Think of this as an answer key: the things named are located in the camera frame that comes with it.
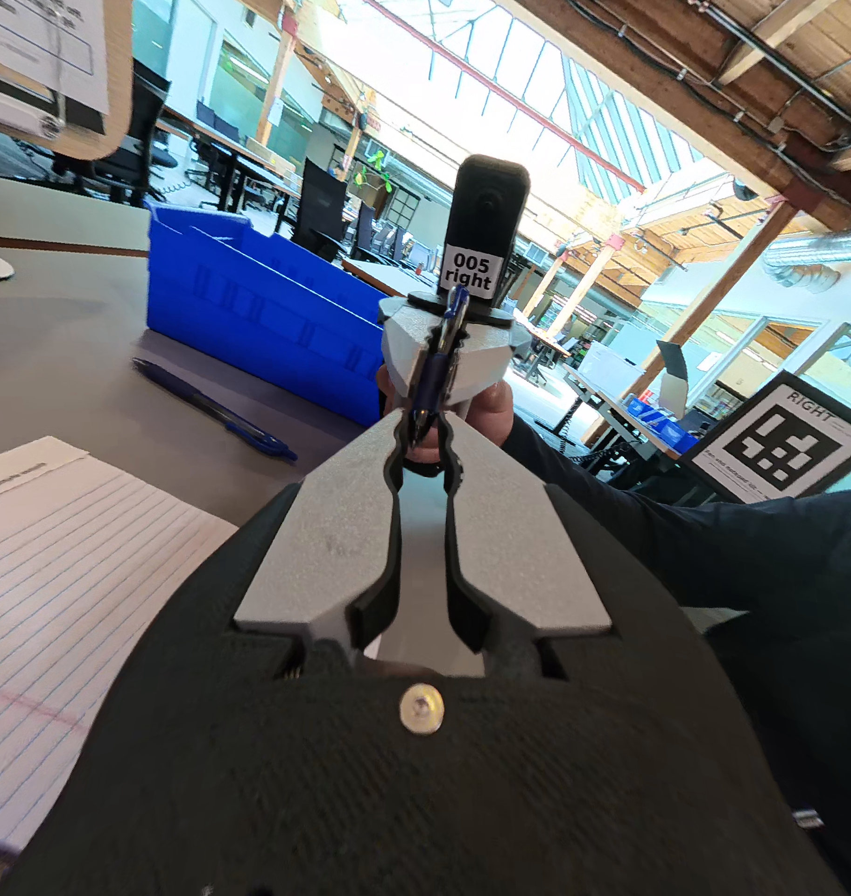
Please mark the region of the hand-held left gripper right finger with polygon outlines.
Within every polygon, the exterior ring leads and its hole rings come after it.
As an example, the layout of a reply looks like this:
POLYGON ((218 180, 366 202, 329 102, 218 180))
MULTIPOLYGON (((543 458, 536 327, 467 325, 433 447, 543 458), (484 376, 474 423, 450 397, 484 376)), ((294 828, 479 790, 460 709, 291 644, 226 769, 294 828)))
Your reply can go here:
POLYGON ((598 636, 612 621, 546 484, 450 412, 438 429, 447 493, 450 624, 473 653, 598 636))

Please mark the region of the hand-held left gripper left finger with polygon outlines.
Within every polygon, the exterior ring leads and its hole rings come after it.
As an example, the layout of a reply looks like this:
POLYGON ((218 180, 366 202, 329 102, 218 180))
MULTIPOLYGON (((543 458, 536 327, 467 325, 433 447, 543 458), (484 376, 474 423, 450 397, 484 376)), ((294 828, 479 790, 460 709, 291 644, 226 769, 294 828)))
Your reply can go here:
POLYGON ((404 422, 391 411, 306 476, 234 613, 237 628, 365 649, 390 625, 404 422))

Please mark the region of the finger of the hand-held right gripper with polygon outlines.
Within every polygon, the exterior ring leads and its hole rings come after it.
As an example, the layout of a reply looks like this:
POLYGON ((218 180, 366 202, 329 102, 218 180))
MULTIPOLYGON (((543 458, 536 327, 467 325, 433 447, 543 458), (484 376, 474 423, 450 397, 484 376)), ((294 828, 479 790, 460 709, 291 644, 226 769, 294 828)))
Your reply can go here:
POLYGON ((382 302, 382 357, 391 386, 382 393, 382 413, 394 409, 396 399, 408 406, 415 396, 433 334, 441 322, 440 313, 412 301, 382 302))
POLYGON ((449 411, 467 415, 474 398, 497 384, 514 354, 514 318, 468 322, 453 350, 449 372, 449 411))

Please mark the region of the blue retractable pen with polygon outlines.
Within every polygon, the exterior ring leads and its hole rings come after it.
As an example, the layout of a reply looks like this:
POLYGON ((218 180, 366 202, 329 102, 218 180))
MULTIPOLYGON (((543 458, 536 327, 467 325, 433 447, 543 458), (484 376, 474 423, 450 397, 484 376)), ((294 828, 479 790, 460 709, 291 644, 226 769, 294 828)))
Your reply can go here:
POLYGON ((208 418, 216 420, 227 432, 238 437, 256 452, 289 463, 297 462, 297 454, 285 442, 227 409, 161 365, 139 357, 133 357, 131 363, 133 368, 146 380, 197 409, 208 418))
POLYGON ((450 389, 457 352, 466 336, 471 294, 467 287, 454 286, 437 334, 424 358, 408 420, 408 447, 421 446, 429 434, 450 389))

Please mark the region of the white lined legal pad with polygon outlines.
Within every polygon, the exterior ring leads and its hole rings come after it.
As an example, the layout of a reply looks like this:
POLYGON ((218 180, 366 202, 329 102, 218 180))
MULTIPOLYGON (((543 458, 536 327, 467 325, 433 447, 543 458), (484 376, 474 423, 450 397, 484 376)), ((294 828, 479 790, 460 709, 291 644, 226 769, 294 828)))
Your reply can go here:
POLYGON ((126 658, 237 531, 51 436, 0 454, 0 850, 60 796, 126 658))

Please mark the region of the person's right forearm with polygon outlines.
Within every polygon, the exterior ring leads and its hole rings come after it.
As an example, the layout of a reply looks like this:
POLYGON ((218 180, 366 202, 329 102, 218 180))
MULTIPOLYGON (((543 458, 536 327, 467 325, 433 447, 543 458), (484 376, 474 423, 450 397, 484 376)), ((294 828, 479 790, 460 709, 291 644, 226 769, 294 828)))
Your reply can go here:
POLYGON ((517 416, 502 449, 580 504, 681 605, 851 624, 851 490, 677 507, 606 485, 517 416))

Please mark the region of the person's right hand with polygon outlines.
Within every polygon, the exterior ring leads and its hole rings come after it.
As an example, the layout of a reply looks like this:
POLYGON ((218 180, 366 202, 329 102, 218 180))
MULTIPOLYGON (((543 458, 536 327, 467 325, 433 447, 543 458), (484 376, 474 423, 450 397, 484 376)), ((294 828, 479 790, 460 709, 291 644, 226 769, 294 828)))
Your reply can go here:
MULTIPOLYGON (((382 417, 405 403, 403 399, 397 398, 385 364, 377 371, 376 383, 380 392, 382 417)), ((476 395, 469 403, 464 419, 490 442, 501 446, 509 436, 514 419, 513 398, 509 384, 501 380, 476 395)), ((436 423, 420 442, 408 448, 406 463, 409 469, 415 471, 440 465, 440 440, 436 423)))

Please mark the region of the red steel beam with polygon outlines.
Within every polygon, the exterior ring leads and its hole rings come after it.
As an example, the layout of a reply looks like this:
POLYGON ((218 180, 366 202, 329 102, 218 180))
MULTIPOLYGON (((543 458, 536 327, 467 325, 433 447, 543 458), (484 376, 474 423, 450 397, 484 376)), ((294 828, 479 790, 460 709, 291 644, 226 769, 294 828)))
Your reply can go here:
POLYGON ((615 203, 643 193, 659 177, 655 121, 599 81, 551 40, 493 2, 368 2, 457 71, 456 98, 479 84, 483 114, 509 107, 508 130, 520 118, 567 145, 584 185, 615 203))

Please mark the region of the green hanging decoration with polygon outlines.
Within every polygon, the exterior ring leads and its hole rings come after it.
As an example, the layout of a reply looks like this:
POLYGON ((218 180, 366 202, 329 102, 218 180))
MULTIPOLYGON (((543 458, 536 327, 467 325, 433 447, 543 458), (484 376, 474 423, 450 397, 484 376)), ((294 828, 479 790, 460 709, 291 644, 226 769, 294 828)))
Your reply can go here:
POLYGON ((352 183, 360 188, 370 187, 376 191, 383 189, 385 194, 390 196, 394 192, 394 185, 387 172, 385 151, 377 150, 363 161, 359 161, 352 183))

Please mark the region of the blue plastic bin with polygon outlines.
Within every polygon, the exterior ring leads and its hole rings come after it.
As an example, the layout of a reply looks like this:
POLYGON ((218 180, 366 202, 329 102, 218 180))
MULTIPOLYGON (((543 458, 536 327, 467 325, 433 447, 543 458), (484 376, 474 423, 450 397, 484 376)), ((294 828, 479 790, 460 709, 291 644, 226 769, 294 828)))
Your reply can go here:
POLYGON ((145 207, 148 329, 363 427, 379 420, 383 293, 240 214, 145 207))

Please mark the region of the black office chair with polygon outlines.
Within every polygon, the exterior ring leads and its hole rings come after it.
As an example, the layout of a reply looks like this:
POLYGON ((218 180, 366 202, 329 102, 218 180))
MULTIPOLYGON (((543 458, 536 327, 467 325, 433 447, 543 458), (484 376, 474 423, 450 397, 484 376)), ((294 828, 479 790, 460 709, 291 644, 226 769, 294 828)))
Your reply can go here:
POLYGON ((119 148, 97 161, 81 161, 55 153, 51 173, 73 175, 76 191, 86 186, 105 188, 113 203, 141 207, 147 196, 159 198, 150 184, 154 167, 176 168, 178 162, 155 147, 157 122, 168 97, 170 83, 139 60, 133 60, 132 111, 129 128, 119 148))
POLYGON ((292 242, 333 263, 345 234, 345 184, 311 160, 306 160, 292 242))

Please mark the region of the black framed marker sign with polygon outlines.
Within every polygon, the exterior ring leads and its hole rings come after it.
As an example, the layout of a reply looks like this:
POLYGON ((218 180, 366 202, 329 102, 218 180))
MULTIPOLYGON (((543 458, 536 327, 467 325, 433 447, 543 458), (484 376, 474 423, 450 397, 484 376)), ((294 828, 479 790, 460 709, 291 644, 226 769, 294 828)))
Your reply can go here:
POLYGON ((817 495, 851 472, 851 409, 782 372, 678 465, 734 503, 817 495))

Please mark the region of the person's dark jacket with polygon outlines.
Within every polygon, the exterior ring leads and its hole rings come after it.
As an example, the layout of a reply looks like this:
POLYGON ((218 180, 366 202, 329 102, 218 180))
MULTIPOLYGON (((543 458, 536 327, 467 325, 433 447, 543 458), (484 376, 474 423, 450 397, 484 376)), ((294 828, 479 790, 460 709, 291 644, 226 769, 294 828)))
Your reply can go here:
POLYGON ((851 605, 743 601, 707 633, 791 811, 851 894, 851 605))

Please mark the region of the wooden support post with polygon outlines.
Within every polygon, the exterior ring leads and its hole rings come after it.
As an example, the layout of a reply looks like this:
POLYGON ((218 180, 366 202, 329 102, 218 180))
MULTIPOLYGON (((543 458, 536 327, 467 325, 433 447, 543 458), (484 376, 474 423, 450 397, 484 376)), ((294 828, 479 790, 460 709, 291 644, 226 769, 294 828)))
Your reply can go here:
POLYGON ((291 60, 295 57, 297 48, 297 20, 294 2, 283 2, 278 28, 280 33, 276 58, 267 83, 254 137, 255 141, 262 147, 267 146, 273 127, 270 116, 276 102, 281 99, 286 74, 290 68, 291 60))
MULTIPOLYGON (((767 247, 781 235, 785 227, 799 212, 800 208, 788 202, 784 197, 778 197, 762 219, 756 222, 726 258, 722 273, 713 277, 700 290, 700 293, 666 330, 662 341, 672 342, 681 347, 688 342, 688 339, 699 330, 700 325, 708 319, 721 300, 751 269, 767 247)), ((656 347, 640 365, 644 373, 626 386, 620 397, 626 398, 632 392, 639 397, 644 389, 653 383, 655 377, 661 374, 664 365, 661 349, 656 347)), ((588 448, 595 447, 608 430, 609 424, 601 416, 584 433, 582 442, 588 448)))

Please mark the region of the silver ventilation duct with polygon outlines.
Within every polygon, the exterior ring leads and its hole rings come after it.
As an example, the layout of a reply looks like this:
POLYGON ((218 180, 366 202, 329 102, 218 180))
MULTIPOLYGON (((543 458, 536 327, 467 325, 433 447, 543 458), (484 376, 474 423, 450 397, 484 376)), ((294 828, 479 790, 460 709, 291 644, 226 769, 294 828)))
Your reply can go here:
POLYGON ((779 239, 765 250, 761 263, 781 287, 823 293, 837 285, 840 266, 851 264, 851 230, 779 239))

